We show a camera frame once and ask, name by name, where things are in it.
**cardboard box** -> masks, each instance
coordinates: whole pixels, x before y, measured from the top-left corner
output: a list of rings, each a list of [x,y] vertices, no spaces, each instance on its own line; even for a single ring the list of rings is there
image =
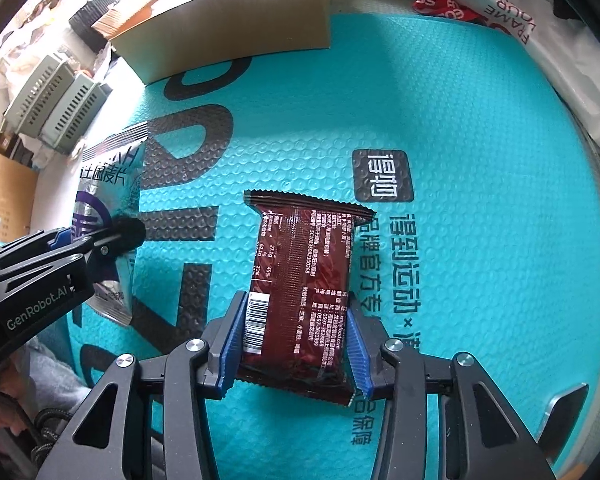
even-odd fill
[[[14,133],[1,132],[0,133],[0,154],[6,157],[9,156],[11,150],[16,145],[17,136]]]
[[[94,25],[143,83],[257,54],[330,46],[330,0],[122,0]]]
[[[38,174],[0,155],[0,242],[29,234]]]

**silver snack bag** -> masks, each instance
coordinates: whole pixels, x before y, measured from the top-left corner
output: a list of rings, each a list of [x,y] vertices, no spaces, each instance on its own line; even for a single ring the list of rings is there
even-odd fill
[[[82,155],[75,197],[72,239],[137,217],[146,123],[107,137]],[[130,251],[98,268],[95,294],[87,304],[98,314],[122,326],[132,317],[131,286],[136,252]]]

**textured surface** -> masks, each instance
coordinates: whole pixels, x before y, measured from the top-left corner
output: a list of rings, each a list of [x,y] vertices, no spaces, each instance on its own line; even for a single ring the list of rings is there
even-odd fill
[[[146,228],[146,240],[151,242],[174,239],[181,242],[212,241],[216,236],[217,207],[191,207],[170,211],[149,211],[140,214]]]
[[[167,81],[145,89],[126,122],[151,124],[141,210],[217,206],[218,218],[214,240],[145,243],[135,294],[181,333],[200,322],[184,314],[183,269],[211,264],[208,292],[196,297],[206,295],[209,319],[220,316],[251,276],[260,217],[243,190],[353,201],[352,152],[403,150],[414,200],[369,204],[379,221],[354,244],[351,288],[423,352],[475,354],[535,433],[554,394],[581,381],[594,392],[600,373],[600,202],[568,115],[516,41],[495,31],[359,15],[334,16],[332,32],[331,50],[254,58],[228,86],[195,98],[169,100]],[[168,94],[181,99],[178,85],[230,65],[189,72]],[[409,236],[403,221],[416,222]],[[418,255],[410,273],[394,259],[405,244]],[[204,289],[206,277],[187,283]],[[408,302],[395,293],[407,282]],[[157,353],[150,323],[142,337],[85,308],[82,328],[69,325],[84,368],[93,364],[80,359],[83,343]],[[369,478],[380,402],[341,408],[236,383],[208,411],[223,479]],[[437,449],[431,426],[430,479]]]

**chocolate bar wrapper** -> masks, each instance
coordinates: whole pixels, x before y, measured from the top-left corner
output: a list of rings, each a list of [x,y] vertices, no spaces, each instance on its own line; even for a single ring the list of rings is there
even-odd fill
[[[72,238],[85,236],[139,213],[140,176],[146,123],[107,137],[82,156]],[[136,252],[130,251],[97,269],[95,294],[86,303],[98,314],[122,326],[132,319]]]
[[[238,378],[348,405],[344,331],[355,226],[371,209],[252,190],[262,215]]]

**metal screw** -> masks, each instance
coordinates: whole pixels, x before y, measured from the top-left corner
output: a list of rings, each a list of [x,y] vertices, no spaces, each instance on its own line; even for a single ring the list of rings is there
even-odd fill
[[[460,366],[472,366],[475,363],[474,356],[467,352],[459,353],[456,360]]]
[[[391,352],[399,352],[400,350],[402,350],[404,348],[404,343],[402,341],[400,341],[399,339],[392,337],[391,339],[387,339],[384,342],[384,346],[386,347],[387,350],[389,350]]]
[[[202,339],[192,339],[187,341],[187,350],[189,352],[197,352],[205,347],[205,342]]]
[[[134,363],[134,357],[131,354],[122,354],[116,358],[116,364],[120,368],[126,368]]]

